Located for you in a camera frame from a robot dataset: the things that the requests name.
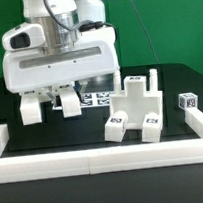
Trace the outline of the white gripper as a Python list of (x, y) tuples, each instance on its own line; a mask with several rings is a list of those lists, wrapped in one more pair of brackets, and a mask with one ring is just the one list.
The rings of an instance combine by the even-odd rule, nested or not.
[(75, 92), (83, 101), (88, 81), (82, 79), (117, 71), (116, 50), (102, 40), (78, 41), (72, 51), (47, 56), (39, 48), (7, 52), (2, 65), (9, 91), (28, 92), (48, 87), (45, 93), (54, 106), (61, 104), (60, 98), (49, 86), (76, 81)]

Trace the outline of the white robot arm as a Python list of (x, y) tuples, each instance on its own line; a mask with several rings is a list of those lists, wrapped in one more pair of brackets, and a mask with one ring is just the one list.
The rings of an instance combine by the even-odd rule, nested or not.
[(25, 22), (2, 38), (7, 89), (25, 93), (119, 70), (104, 0), (22, 0)]

